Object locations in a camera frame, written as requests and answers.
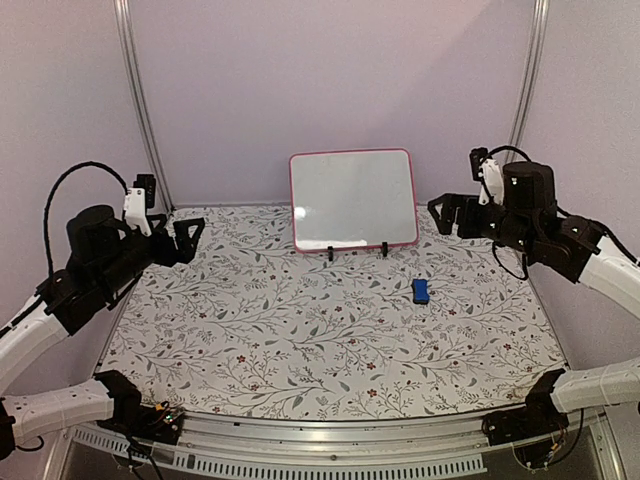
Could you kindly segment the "pink framed whiteboard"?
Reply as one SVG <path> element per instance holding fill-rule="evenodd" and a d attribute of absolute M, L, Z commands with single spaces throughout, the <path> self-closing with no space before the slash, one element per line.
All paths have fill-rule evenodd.
<path fill-rule="evenodd" d="M 419 240 L 413 165 L 404 148 L 295 154 L 289 180 L 298 252 L 382 249 Z"/>

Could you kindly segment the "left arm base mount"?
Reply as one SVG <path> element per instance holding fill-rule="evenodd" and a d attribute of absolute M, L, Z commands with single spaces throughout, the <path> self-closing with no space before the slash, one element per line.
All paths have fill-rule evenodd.
<path fill-rule="evenodd" d="M 177 445 L 184 423 L 184 410 L 171 407 L 168 401 L 151 407 L 142 403 L 142 394 L 123 374 L 116 370 L 100 372 L 94 380 L 101 382 L 113 400 L 110 418 L 97 420 L 99 427 L 126 437 Z"/>

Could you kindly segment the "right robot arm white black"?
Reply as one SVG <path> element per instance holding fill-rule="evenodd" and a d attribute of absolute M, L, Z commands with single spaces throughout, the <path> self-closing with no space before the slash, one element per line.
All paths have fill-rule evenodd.
<path fill-rule="evenodd" d="M 528 266 L 549 267 L 638 315 L 638 260 L 602 223 L 559 208 L 551 167 L 531 161 L 500 167 L 483 159 L 473 168 L 480 194 L 446 193 L 429 202 L 440 234 L 489 239 L 519 252 Z M 517 427 L 524 435 L 537 436 L 558 414 L 638 399 L 636 358 L 584 370 L 559 369 L 545 373 L 531 388 Z"/>

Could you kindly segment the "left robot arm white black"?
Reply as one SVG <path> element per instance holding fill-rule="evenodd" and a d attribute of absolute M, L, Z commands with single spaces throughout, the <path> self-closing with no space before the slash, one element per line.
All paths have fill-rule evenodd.
<path fill-rule="evenodd" d="M 108 205 L 81 211 L 67 224 L 71 255 L 45 279 L 23 309 L 1 329 L 1 386 L 7 388 L 52 346 L 75 335 L 94 316 L 114 309 L 151 265 L 190 263 L 204 231 L 202 218 L 166 228 L 163 214 L 144 235 L 116 218 Z M 98 421 L 122 434 L 148 426 L 141 393 L 122 373 L 108 370 L 78 385 L 30 396 L 1 397 L 1 456 L 43 434 Z"/>

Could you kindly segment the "blue whiteboard eraser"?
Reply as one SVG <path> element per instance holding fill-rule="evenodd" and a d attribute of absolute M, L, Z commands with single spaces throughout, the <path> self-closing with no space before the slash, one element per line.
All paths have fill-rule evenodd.
<path fill-rule="evenodd" d="M 424 278 L 413 279 L 411 283 L 412 302 L 417 305 L 427 305 L 430 301 L 428 281 Z"/>

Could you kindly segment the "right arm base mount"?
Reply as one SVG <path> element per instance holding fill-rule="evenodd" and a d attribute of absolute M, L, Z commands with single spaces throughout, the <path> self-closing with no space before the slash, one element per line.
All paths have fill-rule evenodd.
<path fill-rule="evenodd" d="M 541 445 L 518 447 L 514 455 L 527 469 L 551 466 L 565 444 L 569 427 L 567 414 L 561 413 L 551 400 L 554 384 L 565 372 L 557 369 L 544 373 L 526 395 L 523 406 L 485 415 L 481 430 L 489 444 L 503 445 L 548 435 Z"/>

